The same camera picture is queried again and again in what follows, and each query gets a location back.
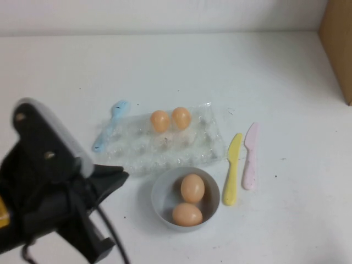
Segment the cardboard box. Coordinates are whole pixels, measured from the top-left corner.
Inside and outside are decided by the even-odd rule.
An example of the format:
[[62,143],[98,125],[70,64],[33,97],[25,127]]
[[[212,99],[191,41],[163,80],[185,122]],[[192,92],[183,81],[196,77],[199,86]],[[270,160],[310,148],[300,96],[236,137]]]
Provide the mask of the cardboard box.
[[329,0],[319,36],[347,104],[352,106],[352,0]]

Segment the yellow part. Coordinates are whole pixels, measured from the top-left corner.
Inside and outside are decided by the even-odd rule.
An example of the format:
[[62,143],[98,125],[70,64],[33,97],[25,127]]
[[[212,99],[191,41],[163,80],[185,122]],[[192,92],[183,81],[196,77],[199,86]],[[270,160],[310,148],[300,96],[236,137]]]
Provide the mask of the yellow part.
[[242,142],[242,134],[238,133],[229,146],[228,161],[230,163],[229,175],[226,182],[224,204],[233,205],[237,199],[237,166],[240,156],[240,146]]
[[0,228],[8,226],[10,224],[10,215],[7,211],[4,201],[0,196]]

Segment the clear plastic egg carton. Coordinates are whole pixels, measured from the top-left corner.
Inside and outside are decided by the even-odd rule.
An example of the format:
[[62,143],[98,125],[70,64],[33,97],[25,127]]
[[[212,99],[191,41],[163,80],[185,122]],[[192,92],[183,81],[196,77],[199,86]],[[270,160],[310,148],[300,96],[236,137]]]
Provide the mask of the clear plastic egg carton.
[[[105,151],[95,154],[97,162],[149,174],[224,159],[225,146],[211,104],[187,109],[192,115],[190,126],[179,130],[172,124],[162,134],[154,131],[151,113],[121,119],[106,139]],[[166,112],[171,118],[172,111]]]

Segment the pink plastic knife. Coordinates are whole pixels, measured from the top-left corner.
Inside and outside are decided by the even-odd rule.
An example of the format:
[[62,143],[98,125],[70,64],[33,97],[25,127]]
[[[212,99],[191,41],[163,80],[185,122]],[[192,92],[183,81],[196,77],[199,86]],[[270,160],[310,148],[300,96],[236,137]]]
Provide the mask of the pink plastic knife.
[[249,128],[244,145],[248,150],[245,172],[242,179],[242,187],[246,190],[253,190],[257,182],[257,143],[259,124],[253,123]]

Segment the black cable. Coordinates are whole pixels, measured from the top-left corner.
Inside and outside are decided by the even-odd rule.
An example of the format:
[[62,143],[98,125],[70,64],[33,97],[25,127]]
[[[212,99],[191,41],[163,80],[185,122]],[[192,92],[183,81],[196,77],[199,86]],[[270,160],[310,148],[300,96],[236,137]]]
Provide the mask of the black cable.
[[111,222],[109,221],[108,217],[106,216],[106,214],[104,213],[103,209],[100,208],[99,205],[96,206],[96,210],[98,211],[101,219],[104,221],[106,227],[108,228],[109,232],[111,233],[113,239],[115,240],[116,246],[119,249],[121,256],[125,262],[125,264],[130,264],[131,262],[129,261],[125,248],[123,247],[120,239],[117,236],[117,233],[114,229],[114,227],[111,225]]
[[26,261],[27,263],[29,264],[37,264],[37,262],[35,262],[29,252],[28,252],[28,248],[29,246],[31,245],[32,243],[27,243],[25,244],[23,247],[22,247],[22,251],[21,251],[21,255],[22,255],[22,258],[24,259],[24,261]]

